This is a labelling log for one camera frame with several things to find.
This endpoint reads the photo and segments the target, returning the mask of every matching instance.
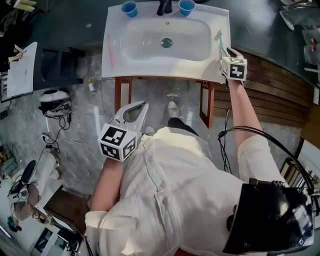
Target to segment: white shoe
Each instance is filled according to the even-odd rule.
[[[179,118],[179,109],[177,104],[173,101],[170,101],[167,106],[169,118]]]
[[[144,134],[152,136],[155,134],[155,130],[151,126],[148,126],[147,128],[145,128]]]
[[[284,23],[286,24],[286,26],[287,26],[291,31],[294,31],[294,30],[295,30],[294,25],[291,24],[290,21],[285,18],[285,16],[284,16],[284,14],[282,13],[282,11],[279,11],[279,14],[280,14],[281,18],[283,19]]]

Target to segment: drain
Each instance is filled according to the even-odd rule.
[[[161,40],[161,46],[163,48],[170,48],[172,46],[172,40],[170,38],[164,38]]]

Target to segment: white shirt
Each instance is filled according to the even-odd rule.
[[[218,170],[208,144],[192,133],[162,128],[143,137],[124,167],[120,201],[86,214],[93,253],[103,256],[223,255],[227,218],[249,178],[283,181],[268,142],[256,135],[238,149],[240,178]]]

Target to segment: wooden panel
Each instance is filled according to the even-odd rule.
[[[230,101],[224,101],[224,100],[215,100],[214,101],[214,107],[218,108],[218,109],[228,109],[228,108],[231,107],[231,102]],[[275,117],[275,118],[295,121],[295,122],[298,122],[298,123],[304,123],[306,121],[305,117],[299,117],[299,116],[295,116],[295,115],[292,115],[292,114],[279,112],[279,111],[272,110],[272,109],[267,109],[267,108],[258,107],[258,106],[253,106],[253,109],[254,109],[254,112],[256,114],[260,114],[260,115],[264,115],[264,116],[269,116],[269,117]]]
[[[267,61],[265,59],[262,59],[258,56],[254,56],[252,54],[249,53],[245,53],[243,51],[241,51],[241,53],[243,54],[243,56],[248,60],[248,63],[260,66],[262,68],[271,70],[273,72],[276,72],[278,74],[280,74],[281,76],[284,76],[302,86],[309,86],[312,89],[312,86],[310,84],[308,84],[307,82],[305,82],[304,80],[302,80],[300,77],[298,77],[297,75],[291,73],[290,71],[288,71],[287,69],[280,67],[276,64],[273,64],[270,61]]]
[[[320,149],[320,106],[313,105],[305,123],[301,137]]]
[[[267,68],[264,68],[264,67],[261,67],[258,65],[254,65],[250,62],[247,64],[247,70],[261,74],[261,75],[269,77],[269,78],[272,78],[272,79],[277,80],[279,82],[282,82],[290,87],[294,87],[296,90],[298,90],[301,93],[306,94],[308,96],[313,95],[313,88],[310,86],[310,84],[306,84],[306,83],[299,84],[296,81],[291,80],[290,78],[288,78],[284,75],[281,75],[281,74],[274,72],[272,70],[269,70]]]
[[[283,82],[279,82],[273,78],[270,78],[268,76],[265,76],[265,75],[262,75],[259,73],[248,71],[246,78],[251,81],[260,82],[262,84],[265,84],[265,85],[268,85],[268,86],[271,86],[274,88],[278,88],[278,89],[285,91],[289,94],[292,94],[292,95],[295,95],[299,98],[302,98],[302,99],[306,100],[307,102],[312,102],[312,100],[313,100],[313,96],[307,95],[305,92],[301,92],[300,90],[297,90],[296,88],[294,88],[290,85],[284,84]]]
[[[118,76],[114,81],[114,112],[117,113],[121,108],[122,84],[129,84],[128,89],[128,104],[131,103],[132,95],[132,77],[131,76]]]
[[[285,105],[281,105],[281,104],[278,104],[275,102],[271,102],[271,101],[267,101],[267,100],[263,100],[263,99],[259,99],[259,98],[254,98],[254,97],[249,97],[249,98],[250,98],[251,104],[256,107],[261,107],[261,108],[270,109],[270,110],[276,110],[279,112],[295,115],[297,117],[305,117],[306,116],[306,113],[301,112],[297,109],[285,106]],[[221,100],[221,101],[231,101],[230,93],[225,92],[225,91],[216,91],[214,93],[214,99]]]
[[[217,107],[215,107],[213,109],[213,111],[214,111],[214,116],[216,116],[216,117],[225,117],[226,113],[227,113],[226,109],[217,108]],[[299,127],[299,128],[301,128],[303,126],[303,124],[300,122],[281,119],[278,117],[267,116],[267,115],[263,115],[263,114],[256,114],[256,116],[258,117],[258,120],[260,122],[279,124],[279,125],[283,125],[283,126],[293,126],[293,127]]]
[[[165,80],[185,80],[185,81],[198,81],[199,80],[199,79],[194,79],[194,78],[175,77],[175,76],[159,76],[159,75],[158,76],[156,76],[156,75],[139,75],[139,76],[132,77],[132,79],[148,79],[148,78],[165,79]]]
[[[220,92],[227,92],[228,94],[230,93],[230,91],[228,89],[226,89],[226,86],[223,84],[219,84],[215,86],[215,90],[216,91],[220,91]],[[257,90],[252,90],[252,89],[245,89],[246,93],[248,94],[248,96],[251,98],[256,98],[256,99],[261,99],[261,100],[265,100],[268,102],[272,102],[272,103],[277,103],[280,105],[284,105],[286,107],[295,109],[295,110],[299,110],[302,113],[307,113],[309,111],[309,109],[305,106],[301,106],[299,104],[296,104],[292,101],[288,101],[285,99],[282,99],[280,97],[265,93],[265,92],[261,92],[261,91],[257,91]]]
[[[286,99],[288,101],[297,103],[297,104],[302,105],[307,108],[309,108],[311,106],[310,102],[307,102],[298,96],[292,95],[286,91],[280,90],[278,88],[274,88],[272,86],[269,86],[269,85],[266,85],[266,84],[263,84],[260,82],[247,80],[244,84],[244,87],[248,88],[248,89],[256,90],[259,92],[263,92],[266,94],[271,94],[271,95]]]
[[[44,209],[50,211],[59,220],[74,225],[81,234],[85,233],[86,213],[89,211],[86,199],[59,189],[53,194]]]
[[[214,117],[214,100],[215,100],[215,83],[203,81],[200,85],[200,118],[208,129],[212,128],[213,117]],[[207,102],[203,102],[204,96],[203,91],[208,90],[208,99]],[[204,113],[203,104],[207,105],[207,113]]]

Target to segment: fiducial marker cube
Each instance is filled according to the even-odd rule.
[[[137,148],[138,134],[134,131],[106,123],[98,144],[101,153],[114,160],[123,162]]]
[[[247,76],[247,60],[243,58],[222,57],[222,73],[227,79],[244,82]]]

